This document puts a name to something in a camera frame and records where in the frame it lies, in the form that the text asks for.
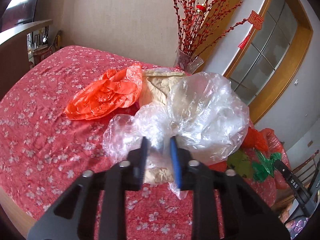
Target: green plastic bag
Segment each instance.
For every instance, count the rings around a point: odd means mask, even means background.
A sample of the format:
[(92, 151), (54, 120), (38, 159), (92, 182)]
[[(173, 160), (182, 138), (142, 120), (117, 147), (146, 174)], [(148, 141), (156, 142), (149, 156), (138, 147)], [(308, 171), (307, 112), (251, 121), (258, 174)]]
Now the green plastic bag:
[(254, 170), (253, 179), (255, 181), (264, 182), (268, 175), (275, 177), (275, 160), (281, 160), (281, 153), (276, 152), (270, 155), (268, 159), (260, 151), (255, 150), (256, 155), (260, 163), (252, 162), (252, 168)]

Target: clear plastic bag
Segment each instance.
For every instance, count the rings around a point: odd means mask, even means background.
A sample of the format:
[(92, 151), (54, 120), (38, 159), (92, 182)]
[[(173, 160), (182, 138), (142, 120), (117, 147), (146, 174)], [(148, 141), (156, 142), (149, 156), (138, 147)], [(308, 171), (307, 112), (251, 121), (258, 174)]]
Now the clear plastic bag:
[(111, 163), (115, 164), (124, 160), (129, 151), (139, 148), (142, 137), (146, 137), (150, 143), (147, 168), (167, 168), (171, 166), (171, 136), (167, 107), (153, 102), (142, 106), (135, 116), (115, 115), (103, 135), (102, 147)]
[[(214, 73), (182, 78), (168, 94), (167, 105), (153, 102), (135, 116), (118, 114), (103, 136), (103, 149), (113, 163), (150, 142), (147, 169), (166, 168), (172, 173), (169, 139), (177, 136), (180, 148), (206, 165), (218, 163), (242, 144), (249, 126), (249, 109), (232, 91), (230, 81)], [(170, 184), (179, 198), (186, 194)]]
[(249, 108), (219, 74), (200, 72), (183, 78), (172, 87), (167, 107), (179, 147), (206, 165), (235, 152), (247, 134)]
[(174, 182), (169, 182), (168, 183), (168, 189), (172, 191), (173, 194), (177, 196), (178, 199), (185, 199), (186, 196), (188, 195), (188, 190), (180, 190)]

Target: television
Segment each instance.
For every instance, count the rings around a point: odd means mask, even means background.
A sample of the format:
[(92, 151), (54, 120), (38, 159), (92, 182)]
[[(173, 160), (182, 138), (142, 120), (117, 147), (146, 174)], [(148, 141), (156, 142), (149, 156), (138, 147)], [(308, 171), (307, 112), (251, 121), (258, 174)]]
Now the television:
[(11, 0), (0, 20), (0, 32), (34, 21), (37, 0)]

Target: red tassel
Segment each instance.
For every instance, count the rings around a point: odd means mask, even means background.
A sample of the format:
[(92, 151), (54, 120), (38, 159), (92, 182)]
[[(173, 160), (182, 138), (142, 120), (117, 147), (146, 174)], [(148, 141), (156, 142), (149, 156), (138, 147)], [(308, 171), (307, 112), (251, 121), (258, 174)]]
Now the red tassel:
[(244, 49), (244, 47), (248, 44), (250, 39), (251, 32), (244, 38), (244, 40), (238, 45), (240, 49)]

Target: crumpled plastic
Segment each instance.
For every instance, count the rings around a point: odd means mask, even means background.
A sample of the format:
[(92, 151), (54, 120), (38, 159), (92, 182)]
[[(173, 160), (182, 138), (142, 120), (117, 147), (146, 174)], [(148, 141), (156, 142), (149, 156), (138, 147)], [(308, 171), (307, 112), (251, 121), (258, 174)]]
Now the crumpled plastic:
[(147, 168), (172, 171), (169, 140), (206, 165), (219, 163), (242, 144), (249, 126), (249, 109), (233, 92), (230, 81), (214, 73), (182, 78), (167, 97), (167, 105), (152, 102), (134, 117), (118, 114), (103, 136), (102, 147), (112, 163), (124, 160), (150, 142)]
[(274, 178), (274, 172), (276, 170), (274, 163), (276, 160), (281, 160), (281, 153), (272, 153), (268, 159), (260, 151), (255, 150), (255, 152), (260, 163), (252, 162), (252, 168), (254, 170), (253, 179), (264, 182), (269, 175)]
[[(275, 131), (270, 128), (265, 128), (260, 131), (261, 134), (265, 137), (268, 142), (268, 151), (266, 151), (266, 156), (270, 157), (272, 153), (280, 152), (281, 153), (281, 161), (289, 168), (290, 163), (287, 157), (287, 154), (284, 150), (284, 147), (280, 140), (275, 135)], [(285, 182), (284, 177), (279, 171), (275, 171), (275, 182), (277, 189), (286, 189), (289, 185)]]
[(265, 152), (268, 150), (268, 144), (262, 133), (258, 132), (255, 128), (249, 127), (241, 148), (255, 148), (259, 151)]
[(206, 165), (239, 149), (248, 131), (249, 108), (216, 73), (183, 78), (172, 87), (167, 107), (179, 147)]
[(92, 120), (104, 117), (116, 108), (134, 104), (142, 90), (141, 65), (109, 69), (99, 80), (76, 93), (64, 113), (72, 120)]
[(174, 182), (169, 182), (168, 183), (168, 189), (172, 191), (172, 193), (174, 193), (178, 199), (182, 200), (182, 199), (185, 199), (186, 196), (188, 195), (188, 190), (180, 190), (178, 188), (178, 185), (175, 184)]

